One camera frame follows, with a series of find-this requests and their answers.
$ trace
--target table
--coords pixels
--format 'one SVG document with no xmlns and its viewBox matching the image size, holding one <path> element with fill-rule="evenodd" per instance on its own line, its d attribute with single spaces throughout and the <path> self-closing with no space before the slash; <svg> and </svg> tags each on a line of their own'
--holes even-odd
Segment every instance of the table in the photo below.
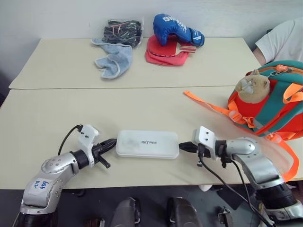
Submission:
<svg viewBox="0 0 303 227">
<path fill-rule="evenodd" d="M 101 79 L 94 60 L 105 57 L 90 39 L 42 39 L 11 89 L 234 86 L 260 64 L 243 38 L 206 38 L 180 67 L 147 63 L 147 38 L 133 51 L 129 70 L 115 80 Z"/>
<path fill-rule="evenodd" d="M 24 189 L 42 162 L 56 156 L 62 139 L 78 123 L 98 128 L 101 140 L 116 138 L 123 129 L 138 129 L 175 131 L 179 142 L 190 141 L 193 130 L 203 125 L 219 139 L 257 139 L 275 166 L 281 171 L 288 169 L 291 160 L 284 151 L 192 101 L 182 94 L 186 89 L 208 102 L 225 106 L 233 87 L 11 90 L 0 109 L 0 188 Z M 302 141 L 289 142 L 301 160 Z M 77 150 L 76 142 L 75 132 L 62 152 Z M 66 188 L 220 183 L 196 166 L 196 154 L 183 151 L 174 160 L 122 158 L 115 150 L 104 158 L 111 164 L 109 169 L 101 164 L 86 167 Z M 206 158 L 205 162 L 228 183 L 241 182 L 232 165 L 224 170 L 219 160 Z M 295 180 L 299 179 L 303 179 L 302 166 Z"/>
</svg>

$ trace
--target white power bank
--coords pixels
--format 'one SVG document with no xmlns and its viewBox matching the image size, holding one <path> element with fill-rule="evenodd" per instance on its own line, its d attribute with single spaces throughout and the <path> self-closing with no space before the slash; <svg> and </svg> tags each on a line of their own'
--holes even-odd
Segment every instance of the white power bank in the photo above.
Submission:
<svg viewBox="0 0 303 227">
<path fill-rule="evenodd" d="M 172 131 L 122 130 L 116 152 L 121 157 L 176 158 L 178 135 Z"/>
</svg>

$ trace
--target ping pong paddle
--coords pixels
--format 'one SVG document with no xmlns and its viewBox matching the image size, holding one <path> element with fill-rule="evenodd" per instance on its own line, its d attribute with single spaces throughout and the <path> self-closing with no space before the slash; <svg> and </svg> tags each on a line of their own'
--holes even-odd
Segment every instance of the ping pong paddle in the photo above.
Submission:
<svg viewBox="0 0 303 227">
<path fill-rule="evenodd" d="M 147 46 L 147 50 L 157 56 L 161 57 L 174 57 L 180 52 L 195 53 L 196 47 L 187 43 L 179 43 L 174 35 L 170 35 L 167 39 L 167 44 L 161 46 L 156 36 L 152 36 Z"/>
</svg>

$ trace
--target towel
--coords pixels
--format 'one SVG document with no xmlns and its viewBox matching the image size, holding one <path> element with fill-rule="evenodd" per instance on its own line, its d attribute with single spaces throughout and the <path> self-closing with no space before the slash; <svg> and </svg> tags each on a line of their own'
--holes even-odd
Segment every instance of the towel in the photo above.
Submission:
<svg viewBox="0 0 303 227">
<path fill-rule="evenodd" d="M 107 57 L 95 60 L 95 64 L 102 68 L 102 78 L 115 79 L 121 76 L 131 65 L 133 50 L 129 45 L 109 44 L 102 39 L 94 38 L 91 40 L 94 45 L 100 46 L 108 53 Z"/>
</svg>

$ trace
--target blue boxing glove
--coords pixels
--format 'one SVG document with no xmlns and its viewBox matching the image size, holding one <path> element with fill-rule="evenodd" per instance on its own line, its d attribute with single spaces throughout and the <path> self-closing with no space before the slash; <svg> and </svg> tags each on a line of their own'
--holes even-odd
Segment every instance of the blue boxing glove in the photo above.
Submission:
<svg viewBox="0 0 303 227">
<path fill-rule="evenodd" d="M 191 43 L 194 46 L 204 44 L 204 35 L 201 32 L 186 27 L 181 21 L 167 14 L 162 13 L 155 16 L 153 31 L 162 46 L 166 45 L 169 35 L 176 35 L 181 42 Z"/>
</svg>

